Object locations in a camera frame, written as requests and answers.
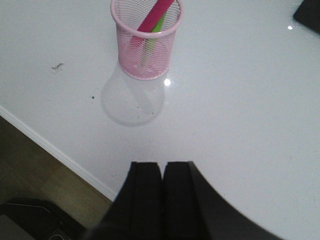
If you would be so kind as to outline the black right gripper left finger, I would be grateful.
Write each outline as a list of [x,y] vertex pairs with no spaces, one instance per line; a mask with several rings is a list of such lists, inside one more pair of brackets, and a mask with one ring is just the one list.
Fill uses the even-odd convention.
[[86,240],[160,240],[162,177],[155,162],[132,162],[126,180]]

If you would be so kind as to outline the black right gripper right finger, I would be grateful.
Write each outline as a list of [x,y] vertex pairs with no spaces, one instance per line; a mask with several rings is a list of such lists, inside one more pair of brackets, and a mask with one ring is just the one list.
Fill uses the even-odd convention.
[[278,239],[230,205],[192,161],[167,163],[163,193],[166,240]]

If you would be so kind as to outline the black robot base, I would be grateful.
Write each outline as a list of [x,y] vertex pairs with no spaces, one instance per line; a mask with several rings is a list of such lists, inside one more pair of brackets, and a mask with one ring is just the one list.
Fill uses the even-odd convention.
[[0,205],[0,214],[7,216],[35,240],[79,240],[87,230],[48,200],[14,198]]

